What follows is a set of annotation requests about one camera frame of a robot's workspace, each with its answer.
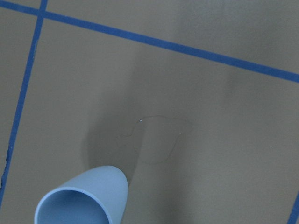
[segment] blue grout line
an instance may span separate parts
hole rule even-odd
[[[11,2],[8,2],[8,1],[0,0],[0,7],[11,9],[11,10],[18,11],[18,12],[21,12],[21,13],[26,13],[26,14],[31,14],[31,15],[38,15],[38,9],[36,9],[36,8],[22,6],[22,5],[11,3]]]
[[[9,146],[8,146],[8,151],[7,151],[7,164],[5,166],[4,173],[3,173],[3,176],[1,179],[2,182],[1,182],[1,189],[0,189],[0,208],[1,208],[2,200],[3,200],[9,166],[11,163],[12,153],[13,153],[13,149],[14,149],[14,143],[15,143],[18,126],[19,126],[20,119],[21,119],[21,113],[22,113],[22,109],[24,106],[24,101],[25,101],[25,97],[26,97],[30,74],[31,74],[31,70],[32,70],[33,62],[34,62],[35,49],[37,47],[37,42],[38,42],[38,39],[40,36],[44,18],[299,83],[299,74],[296,74],[293,72],[275,69],[275,68],[272,68],[269,66],[252,63],[252,62],[244,61],[241,59],[228,57],[228,56],[216,54],[213,52],[200,50],[200,49],[188,47],[185,45],[168,42],[168,41],[160,40],[157,38],[140,35],[140,34],[128,32],[125,30],[112,28],[112,27],[108,27],[108,26],[97,24],[97,23],[92,23],[92,22],[56,14],[56,13],[46,12],[45,11],[46,5],[47,5],[47,0],[42,0],[40,9],[38,10],[35,8],[26,7],[26,6],[22,6],[22,5],[18,5],[18,4],[0,0],[0,7],[38,16],[37,21],[36,21],[36,28],[34,31],[34,36],[33,36],[32,43],[31,43],[31,48],[30,48],[30,52],[29,52],[29,56],[28,56],[28,61],[27,61],[26,69],[25,69],[25,74],[24,74],[24,79],[23,79],[23,83],[22,83],[22,87],[21,87],[19,101],[18,101],[16,112],[15,112],[14,123],[13,123],[12,131],[11,131],[11,135],[10,135],[10,139],[9,139]],[[298,216],[299,216],[299,193],[298,193],[295,203],[293,205],[293,209],[292,209],[292,212],[290,214],[287,224],[296,224]]]
[[[11,164],[11,159],[12,159],[12,155],[13,155],[13,151],[14,151],[14,144],[15,144],[17,133],[18,133],[22,110],[24,107],[25,97],[26,97],[27,88],[28,88],[28,84],[29,84],[29,80],[30,80],[30,75],[31,75],[32,67],[33,67],[37,43],[38,43],[38,39],[40,37],[42,26],[43,26],[43,16],[44,16],[44,12],[47,7],[47,2],[48,2],[48,0],[42,0],[41,4],[40,4],[40,8],[39,8],[39,10],[37,10],[38,13],[37,13],[37,19],[36,19],[36,27],[35,27],[34,34],[32,37],[32,43],[31,43],[31,47],[30,47],[30,51],[29,51],[29,55],[28,55],[28,59],[27,59],[27,64],[26,64],[24,78],[23,78],[23,82],[22,82],[22,86],[21,86],[19,100],[18,100],[17,108],[15,110],[14,122],[13,122],[13,126],[11,129],[10,137],[9,137],[8,150],[7,150],[7,155],[6,155],[6,165],[5,165],[4,172],[3,172],[3,175],[1,178],[0,208],[2,205],[2,201],[3,201],[5,186],[7,183],[7,177],[8,177],[8,173],[9,173],[9,167]]]
[[[299,192],[297,194],[296,200],[294,202],[289,220],[287,222],[287,224],[296,224],[297,220],[299,217]]]

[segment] light blue plastic cup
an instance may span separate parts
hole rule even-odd
[[[118,168],[88,170],[50,191],[39,202],[35,224],[119,224],[128,182]]]

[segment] cup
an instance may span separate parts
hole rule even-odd
[[[50,191],[39,202],[35,224],[119,224],[128,182],[118,168],[88,170]]]

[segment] tile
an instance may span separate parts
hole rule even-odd
[[[294,0],[50,0],[47,10],[299,73]]]
[[[35,17],[0,8],[0,173],[19,98]]]
[[[130,183],[123,224],[286,223],[298,95],[296,83],[45,20],[1,219],[32,222],[47,191],[109,164]]]
[[[39,8],[41,4],[41,0],[9,0],[9,2],[33,8]]]

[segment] clear liquid spill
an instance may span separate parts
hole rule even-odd
[[[139,119],[130,133],[115,140],[118,147],[133,148],[142,162],[159,164],[171,156],[180,137],[191,128],[188,120],[156,115]]]

